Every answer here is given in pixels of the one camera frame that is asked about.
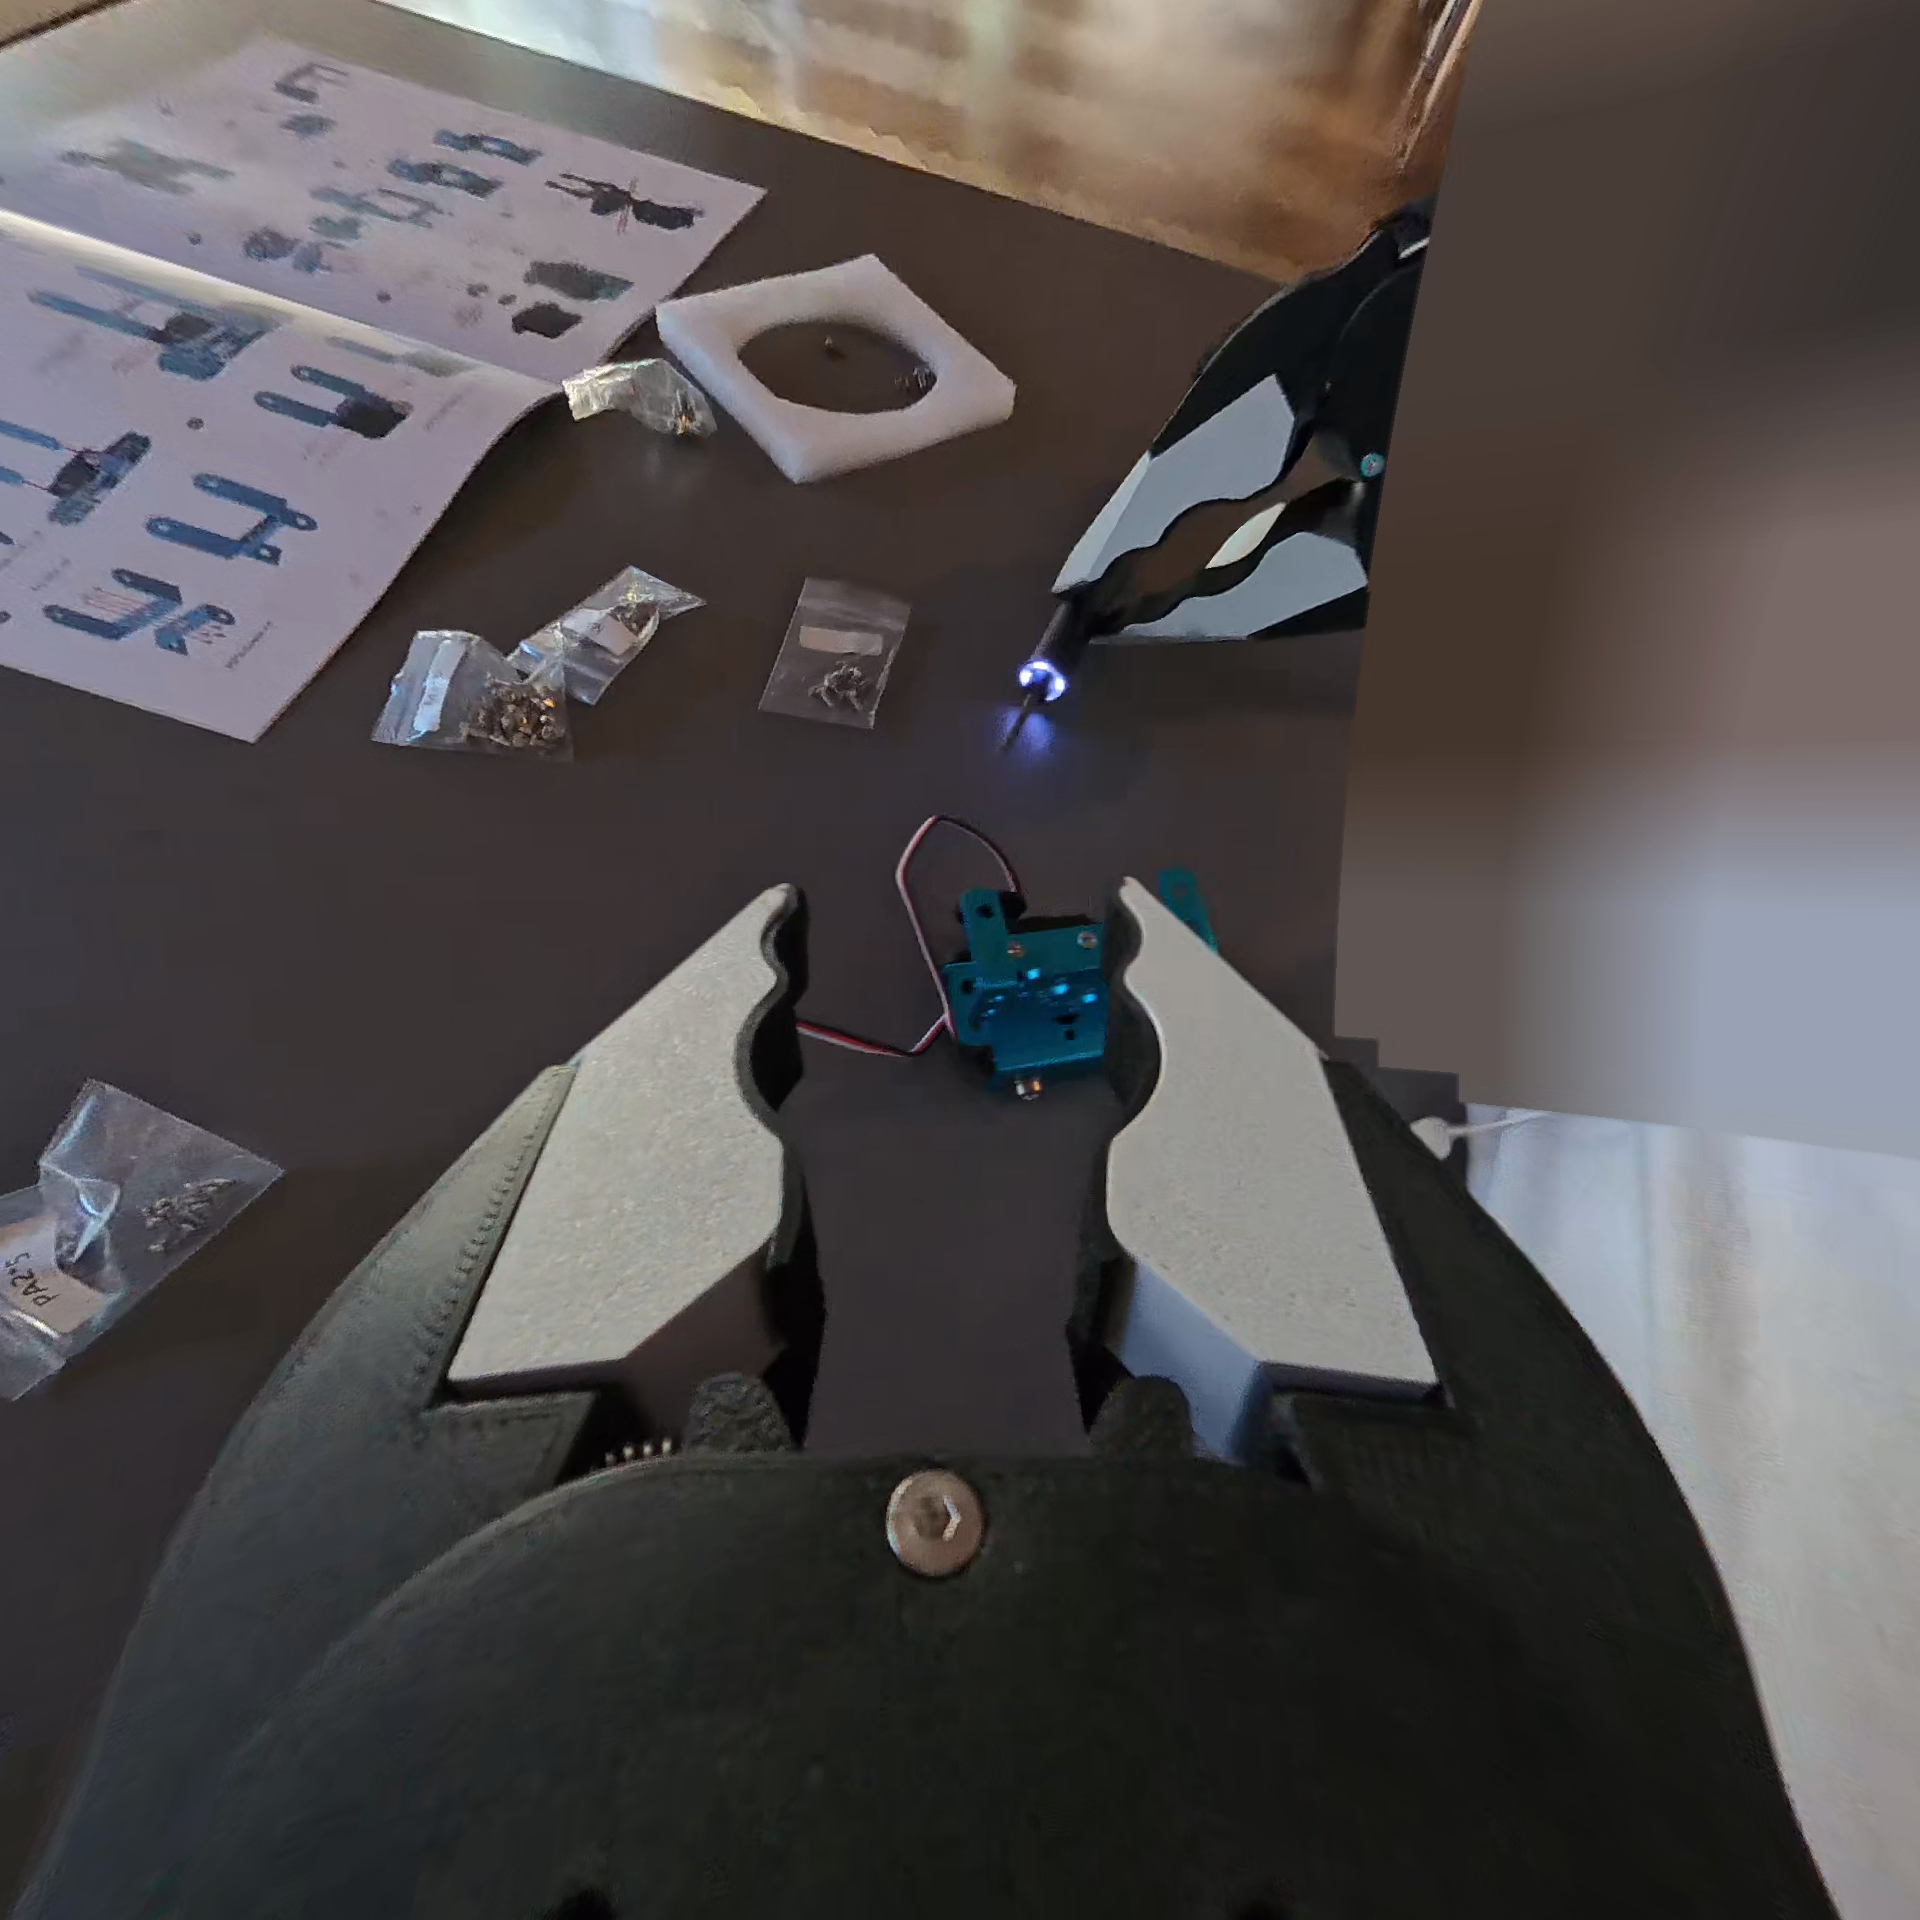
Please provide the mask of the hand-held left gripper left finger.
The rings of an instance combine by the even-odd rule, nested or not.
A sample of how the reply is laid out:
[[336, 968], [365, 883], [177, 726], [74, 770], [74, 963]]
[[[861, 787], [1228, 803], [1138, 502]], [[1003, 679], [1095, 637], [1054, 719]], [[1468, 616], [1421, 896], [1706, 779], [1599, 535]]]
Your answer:
[[807, 1074], [807, 896], [759, 887], [575, 1059], [455, 1345], [458, 1395], [610, 1390], [691, 1438], [706, 1380], [759, 1380], [807, 1438], [825, 1272], [780, 1132]]

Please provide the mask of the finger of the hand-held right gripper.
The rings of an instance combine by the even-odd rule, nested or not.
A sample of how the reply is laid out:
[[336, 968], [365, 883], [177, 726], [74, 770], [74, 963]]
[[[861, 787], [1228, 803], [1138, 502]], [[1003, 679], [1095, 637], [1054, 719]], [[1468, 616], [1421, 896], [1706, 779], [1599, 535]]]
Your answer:
[[1250, 379], [1181, 441], [1145, 454], [1118, 491], [1072, 544], [1054, 595], [1086, 591], [1113, 562], [1151, 553], [1185, 515], [1241, 502], [1286, 473], [1295, 408], [1279, 377]]
[[1360, 631], [1373, 515], [1175, 515], [1158, 535], [1096, 515], [1086, 527], [1086, 637], [1227, 647]]

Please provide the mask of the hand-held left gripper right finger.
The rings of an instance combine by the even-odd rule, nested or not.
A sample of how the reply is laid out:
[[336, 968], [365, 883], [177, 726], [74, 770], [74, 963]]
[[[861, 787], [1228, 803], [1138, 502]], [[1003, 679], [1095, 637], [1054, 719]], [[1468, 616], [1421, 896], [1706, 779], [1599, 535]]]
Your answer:
[[1213, 1464], [1260, 1464], [1279, 1395], [1434, 1395], [1327, 1046], [1145, 875], [1109, 933], [1118, 1127], [1081, 1214], [1076, 1362], [1172, 1380]]

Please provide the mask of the black screwdriver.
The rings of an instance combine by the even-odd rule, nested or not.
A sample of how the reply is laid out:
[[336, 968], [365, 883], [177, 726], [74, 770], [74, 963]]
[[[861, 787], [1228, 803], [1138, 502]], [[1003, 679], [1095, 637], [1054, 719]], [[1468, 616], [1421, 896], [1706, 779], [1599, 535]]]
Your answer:
[[1081, 657], [1086, 657], [1086, 595], [1066, 591], [1054, 595], [1041, 637], [1030, 647], [1030, 657], [1021, 657], [1021, 674], [1014, 674], [1021, 695], [999, 751], [1009, 751], [1021, 726], [1072, 688]]

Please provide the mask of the servo with blue bracket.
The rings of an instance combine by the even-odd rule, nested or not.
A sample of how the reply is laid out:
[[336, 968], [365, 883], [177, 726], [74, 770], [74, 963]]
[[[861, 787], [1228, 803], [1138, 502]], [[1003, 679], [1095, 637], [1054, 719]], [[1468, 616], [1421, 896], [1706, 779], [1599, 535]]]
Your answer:
[[949, 1037], [986, 1086], [1037, 1103], [1054, 1086], [1101, 1074], [1118, 1112], [1158, 1086], [1158, 1037], [1127, 989], [1145, 952], [1145, 903], [1218, 942], [1191, 873], [1158, 873], [1101, 915], [1037, 915], [1021, 887], [965, 887], [953, 903], [958, 952], [936, 963]]

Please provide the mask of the dark grey desk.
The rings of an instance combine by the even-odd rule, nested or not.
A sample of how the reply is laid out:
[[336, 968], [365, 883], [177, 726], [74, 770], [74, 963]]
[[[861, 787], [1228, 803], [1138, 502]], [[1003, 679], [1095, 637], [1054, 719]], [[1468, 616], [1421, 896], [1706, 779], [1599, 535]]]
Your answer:
[[[1046, 577], [1270, 276], [392, 4], [113, 4], [7, 48], [7, 114], [127, 98], [254, 33], [759, 180], [694, 289], [876, 251], [1021, 400], [827, 485], [789, 485], [736, 424], [662, 445], [540, 400], [261, 747], [7, 679], [7, 1185], [81, 1080], [281, 1161], [7, 1409], [7, 1914], [165, 1539], [305, 1325], [768, 883], [807, 896], [799, 1016], [914, 1041], [932, 982], [894, 862], [928, 809], [994, 832], [1041, 908], [1185, 864], [1228, 963], [1373, 1062], [1333, 1019], [1360, 634], [1096, 648], [999, 751]], [[508, 657], [630, 562], [706, 606], [604, 706], [569, 702], [569, 760], [370, 739], [420, 631]], [[807, 577], [913, 599], [873, 736], [758, 713]]]

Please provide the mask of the clear plastic screw bag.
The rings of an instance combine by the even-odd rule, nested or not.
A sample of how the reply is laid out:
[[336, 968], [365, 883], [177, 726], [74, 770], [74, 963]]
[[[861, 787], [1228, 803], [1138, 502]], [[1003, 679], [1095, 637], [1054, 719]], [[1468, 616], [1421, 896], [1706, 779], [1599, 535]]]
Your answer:
[[758, 713], [876, 726], [913, 599], [844, 577], [807, 577]]
[[41, 1182], [0, 1198], [0, 1402], [54, 1380], [277, 1182], [281, 1161], [89, 1080]]
[[521, 637], [508, 659], [527, 679], [559, 679], [575, 706], [604, 706], [659, 631], [703, 606], [706, 595], [630, 562], [604, 591]]
[[667, 441], [716, 433], [714, 399], [671, 360], [621, 360], [621, 364], [578, 368], [563, 379], [563, 400], [575, 420], [621, 414]]

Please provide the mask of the white foam piece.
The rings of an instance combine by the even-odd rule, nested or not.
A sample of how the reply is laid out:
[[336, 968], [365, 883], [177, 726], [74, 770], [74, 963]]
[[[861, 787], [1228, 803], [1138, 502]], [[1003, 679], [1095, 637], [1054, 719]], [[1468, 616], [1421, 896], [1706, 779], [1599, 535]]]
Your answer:
[[[884, 414], [844, 414], [780, 399], [744, 346], [780, 326], [861, 326], [914, 353], [932, 388]], [[667, 360], [780, 465], [812, 485], [876, 468], [1014, 414], [1014, 379], [994, 368], [928, 299], [914, 299], [876, 251], [799, 276], [759, 276], [722, 291], [659, 302]]]

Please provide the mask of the clear bag of metal nuts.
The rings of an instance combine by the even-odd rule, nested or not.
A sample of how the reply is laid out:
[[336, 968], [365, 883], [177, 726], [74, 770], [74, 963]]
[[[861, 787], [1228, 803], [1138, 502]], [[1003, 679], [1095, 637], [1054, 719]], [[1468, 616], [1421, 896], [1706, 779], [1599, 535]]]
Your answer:
[[420, 631], [370, 726], [392, 751], [482, 751], [569, 760], [569, 679], [559, 657], [501, 657], [461, 631]]

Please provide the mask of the person's white top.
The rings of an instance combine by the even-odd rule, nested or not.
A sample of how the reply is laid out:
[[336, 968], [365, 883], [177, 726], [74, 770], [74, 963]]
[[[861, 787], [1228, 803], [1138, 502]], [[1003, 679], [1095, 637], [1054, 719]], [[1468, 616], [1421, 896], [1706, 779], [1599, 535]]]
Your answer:
[[1836, 1914], [1913, 1920], [1920, 1161], [1489, 1103], [1415, 1132], [1662, 1438]]

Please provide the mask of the instruction booklet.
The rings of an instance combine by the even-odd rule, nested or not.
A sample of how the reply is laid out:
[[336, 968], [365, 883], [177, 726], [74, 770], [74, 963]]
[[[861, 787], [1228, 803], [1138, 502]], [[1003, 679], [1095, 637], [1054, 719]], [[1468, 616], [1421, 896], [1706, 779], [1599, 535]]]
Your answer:
[[474, 465], [759, 206], [254, 39], [7, 122], [7, 669], [264, 739]]

